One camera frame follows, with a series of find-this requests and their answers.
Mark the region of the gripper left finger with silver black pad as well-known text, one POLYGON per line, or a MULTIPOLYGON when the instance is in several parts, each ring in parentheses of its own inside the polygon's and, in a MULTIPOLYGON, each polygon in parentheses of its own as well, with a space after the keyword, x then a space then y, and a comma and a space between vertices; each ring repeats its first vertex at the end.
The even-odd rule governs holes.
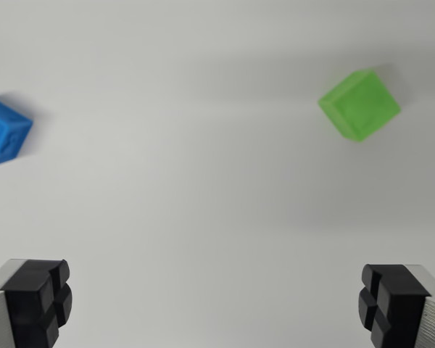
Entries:
POLYGON ((73 295, 66 260, 10 259, 0 267, 0 348, 53 347, 73 295))

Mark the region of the gripper right finger with silver black pad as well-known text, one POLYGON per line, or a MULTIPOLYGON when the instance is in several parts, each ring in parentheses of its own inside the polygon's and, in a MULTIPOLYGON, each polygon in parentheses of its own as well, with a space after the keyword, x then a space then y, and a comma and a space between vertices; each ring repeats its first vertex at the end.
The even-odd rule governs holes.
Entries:
POLYGON ((422 265, 362 269, 358 312, 378 348, 435 347, 435 277, 422 265))

